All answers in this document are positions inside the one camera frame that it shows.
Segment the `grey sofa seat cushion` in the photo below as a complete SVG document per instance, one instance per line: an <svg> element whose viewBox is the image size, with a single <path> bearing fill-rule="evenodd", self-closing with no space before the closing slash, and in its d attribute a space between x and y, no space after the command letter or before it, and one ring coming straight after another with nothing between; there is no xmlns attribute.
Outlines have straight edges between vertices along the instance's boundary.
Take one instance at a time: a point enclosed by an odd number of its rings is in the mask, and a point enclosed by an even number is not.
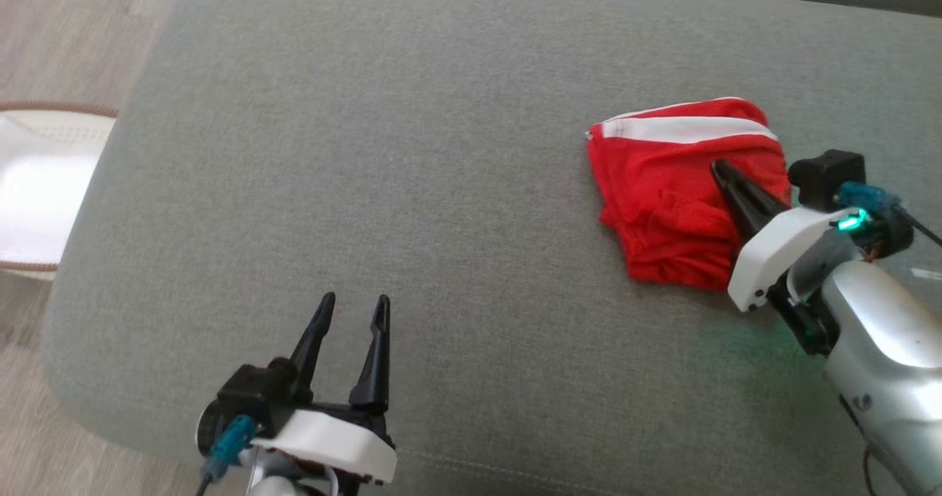
<svg viewBox="0 0 942 496"><path fill-rule="evenodd" d="M855 496L863 443L768 311L629 280L584 133L736 96L942 230L942 18L794 0L179 0L43 328L101 438L198 464L203 408L323 294L319 399L392 301L370 496Z"/></svg>

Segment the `white laundry basket brown rim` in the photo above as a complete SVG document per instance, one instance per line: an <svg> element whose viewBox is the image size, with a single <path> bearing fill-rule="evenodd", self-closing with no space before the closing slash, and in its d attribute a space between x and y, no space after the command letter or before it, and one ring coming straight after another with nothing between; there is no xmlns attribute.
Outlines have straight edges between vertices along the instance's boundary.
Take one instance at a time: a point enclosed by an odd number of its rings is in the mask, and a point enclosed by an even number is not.
<svg viewBox="0 0 942 496"><path fill-rule="evenodd" d="M0 271L56 277L117 116L85 104L0 102Z"/></svg>

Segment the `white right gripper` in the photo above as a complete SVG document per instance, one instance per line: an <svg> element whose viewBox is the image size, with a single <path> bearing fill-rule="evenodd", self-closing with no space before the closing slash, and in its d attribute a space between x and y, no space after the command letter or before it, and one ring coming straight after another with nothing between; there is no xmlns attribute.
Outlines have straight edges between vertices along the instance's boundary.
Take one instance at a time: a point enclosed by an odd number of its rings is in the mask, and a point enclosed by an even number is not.
<svg viewBox="0 0 942 496"><path fill-rule="evenodd" d="M727 292L739 311L764 306L767 291L809 252L822 236L848 217L848 210L827 213L788 205L727 160L711 164L711 174L740 237L747 241L734 264Z"/></svg>

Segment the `red mesh shorts white band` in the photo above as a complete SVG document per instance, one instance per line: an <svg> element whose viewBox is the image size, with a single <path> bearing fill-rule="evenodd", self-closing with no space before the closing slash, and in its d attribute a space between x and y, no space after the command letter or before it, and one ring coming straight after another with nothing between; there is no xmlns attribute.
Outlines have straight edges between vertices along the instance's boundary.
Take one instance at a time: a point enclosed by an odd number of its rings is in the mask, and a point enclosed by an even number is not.
<svg viewBox="0 0 942 496"><path fill-rule="evenodd" d="M686 102L593 124L587 153L634 280L725 292L743 240L711 174L727 160L785 204L781 144L760 107L739 97Z"/></svg>

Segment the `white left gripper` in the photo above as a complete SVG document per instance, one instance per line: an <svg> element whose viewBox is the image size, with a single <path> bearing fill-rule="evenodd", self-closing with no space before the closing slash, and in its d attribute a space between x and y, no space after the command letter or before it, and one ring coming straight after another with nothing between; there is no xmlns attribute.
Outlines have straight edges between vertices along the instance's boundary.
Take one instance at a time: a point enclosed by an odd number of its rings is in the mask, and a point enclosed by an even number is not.
<svg viewBox="0 0 942 496"><path fill-rule="evenodd" d="M332 325L336 294L327 292L300 336L290 361L297 369L291 396L313 399L312 379ZM391 303L381 294L370 324L372 341L349 404L297 409L278 436L250 442L250 486L388 485L397 469L387 432Z"/></svg>

